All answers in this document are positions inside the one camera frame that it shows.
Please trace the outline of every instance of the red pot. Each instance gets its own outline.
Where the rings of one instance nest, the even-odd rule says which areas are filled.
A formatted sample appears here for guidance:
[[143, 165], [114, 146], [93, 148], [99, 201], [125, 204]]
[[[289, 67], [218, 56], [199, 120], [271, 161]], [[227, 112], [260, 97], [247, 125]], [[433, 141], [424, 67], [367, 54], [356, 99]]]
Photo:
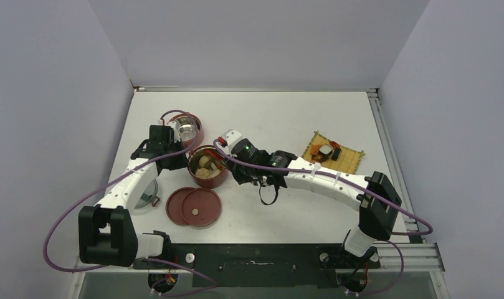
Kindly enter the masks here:
[[228, 177], [228, 170], [226, 168], [222, 168], [221, 173], [210, 179], [201, 179], [195, 176], [195, 172], [199, 168], [199, 160], [202, 156], [208, 154], [206, 150], [208, 150], [209, 154], [214, 154], [218, 158], [222, 159], [221, 156], [217, 153], [217, 150], [212, 145], [203, 145], [189, 152], [188, 171], [193, 178], [193, 181], [197, 185], [204, 188], [213, 189], [222, 185], [226, 177]]
[[[198, 129], [198, 137], [197, 141], [195, 142], [195, 145], [193, 147], [197, 147], [200, 144], [202, 144], [202, 141], [204, 140], [204, 129], [202, 127], [202, 123], [198, 117], [196, 117], [193, 114], [189, 114], [191, 118], [195, 121], [195, 124]], [[174, 116], [170, 121], [176, 121], [179, 123], [179, 132], [180, 132], [180, 137], [182, 138], [182, 144], [184, 145], [184, 148], [187, 148], [191, 143], [193, 143], [195, 134], [193, 132], [193, 124], [191, 123], [191, 119], [185, 115], [185, 114], [178, 114]]]

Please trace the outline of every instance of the gray wall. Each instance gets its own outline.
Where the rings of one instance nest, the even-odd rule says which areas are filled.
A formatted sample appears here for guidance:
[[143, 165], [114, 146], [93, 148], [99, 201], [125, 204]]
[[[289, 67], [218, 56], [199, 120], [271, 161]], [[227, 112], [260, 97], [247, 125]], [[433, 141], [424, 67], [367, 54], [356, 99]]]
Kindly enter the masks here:
[[504, 298], [504, 1], [431, 0], [380, 96], [452, 298]]
[[89, 0], [135, 85], [370, 88], [428, 0]]
[[[64, 298], [47, 230], [106, 181], [132, 87], [87, 1], [0, 1], [0, 298]], [[66, 267], [75, 217], [52, 239]]]

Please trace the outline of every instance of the black motor joint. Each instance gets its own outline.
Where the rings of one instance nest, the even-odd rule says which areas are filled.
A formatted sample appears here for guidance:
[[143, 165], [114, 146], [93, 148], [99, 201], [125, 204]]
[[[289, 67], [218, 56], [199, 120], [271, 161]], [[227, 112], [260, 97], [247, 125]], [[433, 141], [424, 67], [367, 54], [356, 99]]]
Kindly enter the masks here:
[[[248, 139], [239, 141], [232, 148], [232, 154], [236, 155], [239, 161], [273, 168], [288, 168], [290, 162], [297, 159], [297, 156], [285, 151], [276, 151], [269, 154], [264, 149], [259, 150]], [[288, 174], [287, 171], [257, 169], [233, 163], [232, 161], [227, 161], [227, 165], [239, 184], [259, 183], [262, 186], [287, 187], [283, 178]]]
[[[131, 159], [154, 159], [164, 154], [176, 153], [184, 149], [182, 142], [174, 140], [174, 130], [170, 126], [151, 125], [149, 138], [145, 139], [131, 154]], [[158, 174], [162, 169], [175, 170], [188, 166], [186, 153], [178, 154], [156, 162]]]

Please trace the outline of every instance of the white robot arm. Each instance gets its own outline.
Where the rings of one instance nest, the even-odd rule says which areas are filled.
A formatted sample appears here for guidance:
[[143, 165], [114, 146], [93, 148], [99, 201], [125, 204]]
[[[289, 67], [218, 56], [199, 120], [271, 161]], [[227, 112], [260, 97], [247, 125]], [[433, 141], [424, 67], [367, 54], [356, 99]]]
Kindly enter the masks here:
[[[185, 154], [155, 159], [183, 149], [175, 122], [153, 125], [149, 138], [131, 155], [125, 173], [131, 173], [107, 192], [94, 206], [85, 206], [78, 216], [79, 253], [84, 263], [130, 266], [135, 259], [159, 257], [169, 237], [162, 232], [137, 234], [131, 221], [143, 191], [162, 169], [179, 169], [188, 165]], [[110, 231], [102, 231], [110, 226]]]
[[[341, 177], [370, 189], [400, 206], [402, 201], [385, 174], [375, 172], [372, 177], [346, 174], [322, 167], [320, 163], [309, 163], [284, 151], [268, 154], [266, 151], [258, 150], [235, 130], [225, 132], [219, 141], [228, 146], [234, 158], [241, 162], [280, 169], [280, 171], [265, 171], [228, 161], [233, 177], [239, 184], [274, 185], [276, 192], [279, 187], [304, 189], [340, 201], [359, 212], [359, 224], [351, 229], [343, 244], [343, 248], [355, 257], [364, 256], [374, 241], [389, 240], [397, 211], [337, 179]], [[286, 169], [304, 169], [310, 173], [286, 171]], [[318, 170], [330, 173], [335, 178], [316, 174]]]

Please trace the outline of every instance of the white table surface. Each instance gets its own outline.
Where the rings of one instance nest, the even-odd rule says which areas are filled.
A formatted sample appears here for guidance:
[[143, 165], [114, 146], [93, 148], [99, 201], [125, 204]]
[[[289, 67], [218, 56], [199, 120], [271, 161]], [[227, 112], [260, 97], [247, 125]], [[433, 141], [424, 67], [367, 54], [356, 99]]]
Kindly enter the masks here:
[[[315, 130], [331, 140], [364, 150], [357, 174], [380, 171], [389, 177], [376, 124], [363, 92], [138, 92], [128, 112], [111, 179], [126, 168], [130, 155], [148, 137], [166, 111], [180, 109], [197, 115], [204, 126], [203, 145], [228, 129], [240, 131], [258, 149], [284, 150], [300, 156]], [[229, 175], [215, 189], [222, 201], [218, 220], [202, 229], [173, 224], [165, 201], [178, 188], [197, 187], [187, 169], [164, 170], [158, 177], [162, 202], [132, 213], [138, 234], [160, 230], [174, 243], [339, 243], [358, 225], [358, 213], [333, 199], [302, 190], [281, 188], [277, 202], [260, 203], [258, 187], [239, 186]], [[265, 201], [273, 191], [262, 191]], [[405, 232], [397, 218], [395, 231]], [[394, 235], [394, 242], [409, 238]]]

